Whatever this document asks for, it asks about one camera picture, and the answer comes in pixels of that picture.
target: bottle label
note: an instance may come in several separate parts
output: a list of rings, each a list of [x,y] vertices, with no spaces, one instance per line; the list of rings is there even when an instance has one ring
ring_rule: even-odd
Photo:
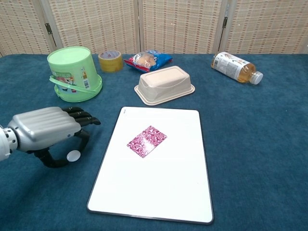
[[[214,60],[214,69],[224,73],[225,75],[238,79],[241,69],[249,62],[240,59],[226,52],[216,55]]]

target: yellow tape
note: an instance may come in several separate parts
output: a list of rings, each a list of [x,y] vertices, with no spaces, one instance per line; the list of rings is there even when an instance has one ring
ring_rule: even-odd
[[[122,54],[119,51],[105,51],[98,55],[101,70],[115,72],[123,68]]]

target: plastic bottle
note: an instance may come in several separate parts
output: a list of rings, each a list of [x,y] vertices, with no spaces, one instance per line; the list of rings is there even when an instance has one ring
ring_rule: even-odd
[[[254,64],[226,52],[216,54],[211,67],[240,83],[258,84],[263,78],[263,74],[256,71]]]

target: robotic hand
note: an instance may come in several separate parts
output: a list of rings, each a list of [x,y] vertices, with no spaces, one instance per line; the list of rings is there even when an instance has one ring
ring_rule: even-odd
[[[78,148],[81,152],[90,137],[81,127],[89,124],[101,123],[78,107],[47,107],[14,115],[7,128],[0,126],[0,161],[17,149],[34,153],[47,167],[63,167],[68,160],[54,160],[49,147],[76,136],[81,138]]]

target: pink patterned card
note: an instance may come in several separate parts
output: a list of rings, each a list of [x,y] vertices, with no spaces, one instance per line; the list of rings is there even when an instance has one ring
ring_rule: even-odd
[[[127,144],[127,147],[144,158],[166,138],[167,136],[164,133],[149,126],[146,130],[130,141]]]

